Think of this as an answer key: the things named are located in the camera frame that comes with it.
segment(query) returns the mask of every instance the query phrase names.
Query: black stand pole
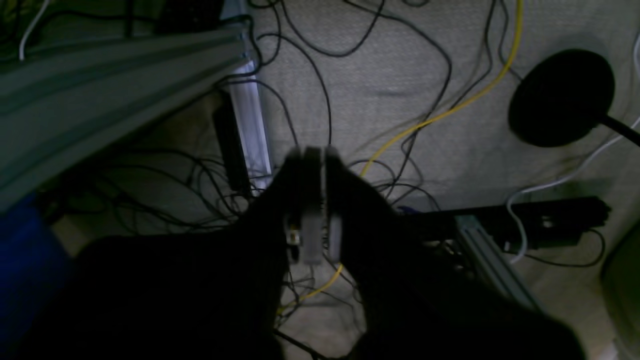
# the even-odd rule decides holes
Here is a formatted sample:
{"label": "black stand pole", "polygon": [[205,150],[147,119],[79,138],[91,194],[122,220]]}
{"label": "black stand pole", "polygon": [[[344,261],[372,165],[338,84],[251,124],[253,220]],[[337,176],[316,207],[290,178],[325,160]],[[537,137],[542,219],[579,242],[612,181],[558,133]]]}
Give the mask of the black stand pole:
{"label": "black stand pole", "polygon": [[613,131],[632,141],[634,144],[640,146],[640,134],[636,133],[632,128],[609,116],[603,116],[598,120],[602,125],[608,127],[609,129],[612,129]]}

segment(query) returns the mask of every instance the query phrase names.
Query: white cable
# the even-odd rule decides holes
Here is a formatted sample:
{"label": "white cable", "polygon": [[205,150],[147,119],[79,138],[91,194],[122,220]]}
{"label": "white cable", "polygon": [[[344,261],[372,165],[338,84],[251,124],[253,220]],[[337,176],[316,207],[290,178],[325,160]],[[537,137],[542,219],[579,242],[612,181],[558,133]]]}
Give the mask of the white cable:
{"label": "white cable", "polygon": [[40,18],[49,6],[49,3],[51,3],[51,0],[44,0],[42,6],[40,7],[40,10],[36,14],[36,17],[33,18],[31,24],[29,24],[29,27],[27,27],[27,30],[24,31],[22,40],[20,40],[20,47],[18,48],[18,59],[20,59],[20,61],[24,61],[24,47],[27,44],[27,40],[29,40],[29,36],[33,32],[33,29],[36,27],[36,24],[38,24],[38,21],[40,21]]}
{"label": "white cable", "polygon": [[[640,61],[638,60],[638,49],[640,49],[640,33],[638,34],[638,36],[636,36],[636,42],[634,44],[634,52],[633,52],[634,65],[636,67],[636,76],[640,78]],[[631,125],[631,128],[632,129],[635,128],[638,124],[640,124],[640,117],[638,117],[636,121]],[[519,190],[515,192],[513,195],[509,196],[509,199],[507,200],[507,204],[506,204],[507,211],[509,212],[509,215],[511,215],[511,218],[513,218],[513,220],[516,222],[516,225],[518,226],[518,231],[520,231],[520,237],[522,238],[522,241],[520,244],[520,250],[518,250],[518,254],[515,257],[511,258],[511,260],[509,261],[510,263],[515,264],[518,261],[520,261],[522,258],[524,258],[525,254],[527,253],[527,247],[529,245],[529,242],[527,241],[527,232],[524,229],[524,225],[522,225],[522,221],[520,220],[520,218],[517,215],[515,215],[515,213],[513,213],[513,210],[511,209],[511,206],[513,205],[513,202],[516,200],[516,198],[526,193],[537,192],[538,190],[548,189],[548,188],[552,188],[554,186],[566,183],[567,181],[573,179],[579,173],[581,173],[587,166],[589,166],[589,164],[591,164],[591,162],[598,155],[600,155],[601,152],[605,151],[607,148],[609,148],[611,145],[615,144],[616,142],[620,141],[622,138],[623,138],[622,135],[618,135],[615,138],[604,143],[599,148],[595,149],[589,156],[587,156],[584,160],[582,160],[582,163],[580,163],[580,165],[578,165],[578,167],[573,172],[571,172],[571,174],[563,176],[560,179],[552,181],[547,184],[536,185],[530,188]]]}

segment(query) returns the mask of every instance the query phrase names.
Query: yellow cable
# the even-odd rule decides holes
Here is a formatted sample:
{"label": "yellow cable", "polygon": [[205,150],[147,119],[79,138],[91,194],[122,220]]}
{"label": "yellow cable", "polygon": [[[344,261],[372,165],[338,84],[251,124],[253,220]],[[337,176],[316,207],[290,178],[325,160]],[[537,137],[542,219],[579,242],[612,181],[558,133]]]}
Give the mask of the yellow cable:
{"label": "yellow cable", "polygon": [[[511,47],[511,53],[509,53],[509,58],[507,59],[506,63],[504,64],[502,70],[500,71],[500,74],[498,74],[498,76],[491,82],[489,83],[484,89],[480,90],[480,92],[478,92],[477,94],[473,95],[472,97],[470,97],[469,99],[467,99],[466,101],[463,101],[462,103],[460,103],[459,105],[457,105],[455,108],[442,113],[432,119],[429,119],[427,121],[421,122],[420,124],[417,124],[416,126],[413,126],[405,131],[403,131],[402,133],[399,133],[398,135],[395,135],[395,137],[393,137],[391,140],[389,140],[385,145],[382,145],[382,147],[380,147],[380,149],[378,149],[378,151],[376,151],[373,156],[371,156],[371,158],[369,159],[369,161],[367,162],[367,164],[365,165],[365,167],[362,169],[362,171],[360,172],[360,177],[363,177],[367,171],[369,170],[369,167],[371,166],[371,164],[373,163],[374,160],[378,159],[380,157],[380,155],[382,155],[383,152],[385,152],[391,145],[393,145],[394,143],[396,143],[398,140],[404,138],[405,136],[411,134],[412,132],[418,130],[418,129],[422,129],[423,127],[432,124],[436,121],[442,120],[446,117],[448,117],[449,115],[455,113],[456,111],[468,106],[469,104],[471,104],[472,102],[480,99],[482,96],[486,95],[493,87],[495,87],[495,85],[497,85],[502,78],[504,78],[504,76],[507,74],[507,72],[509,71],[509,68],[511,67],[511,64],[513,63],[513,60],[516,57],[516,54],[518,53],[518,48],[520,47],[520,37],[522,36],[522,18],[523,18],[523,0],[517,0],[517,6],[516,6],[516,29],[515,29],[515,35],[513,37],[513,46]],[[338,269],[336,270],[335,274],[333,276],[331,276],[331,279],[329,279],[329,281],[326,282],[326,284],[320,286],[320,288],[304,295],[301,296],[299,301],[302,300],[306,300],[309,299],[310,297],[316,296],[317,294],[321,293],[324,290],[327,290],[329,287],[331,287],[331,285],[333,285],[333,283],[338,279],[338,277],[340,276],[340,273],[342,272],[342,270],[344,269],[344,266],[342,266],[342,264],[340,264],[340,266],[338,266]],[[288,307],[296,305],[297,302],[296,301],[292,301],[290,303],[288,303],[287,305],[281,307],[278,310],[278,315],[282,314]]]}

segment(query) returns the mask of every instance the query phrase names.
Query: black round base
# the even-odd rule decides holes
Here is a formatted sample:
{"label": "black round base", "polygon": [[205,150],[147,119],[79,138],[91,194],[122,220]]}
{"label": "black round base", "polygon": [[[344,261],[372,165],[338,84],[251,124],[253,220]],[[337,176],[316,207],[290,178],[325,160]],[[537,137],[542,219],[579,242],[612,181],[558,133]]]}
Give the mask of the black round base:
{"label": "black round base", "polygon": [[607,115],[614,90],[613,71],[602,56],[586,50],[557,53],[520,83],[509,106],[509,126],[531,145],[572,143]]}

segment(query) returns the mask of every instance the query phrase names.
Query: blue object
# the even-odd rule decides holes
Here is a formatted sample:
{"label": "blue object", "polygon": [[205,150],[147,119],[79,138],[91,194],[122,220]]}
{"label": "blue object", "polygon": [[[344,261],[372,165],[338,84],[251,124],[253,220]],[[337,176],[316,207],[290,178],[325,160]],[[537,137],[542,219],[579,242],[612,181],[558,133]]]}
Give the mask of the blue object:
{"label": "blue object", "polygon": [[0,358],[15,355],[35,316],[69,279],[72,262],[29,196],[0,217]]}
{"label": "blue object", "polygon": [[410,208],[408,206],[398,206],[398,210],[402,211],[407,215],[421,214],[420,211],[417,211],[416,209]]}

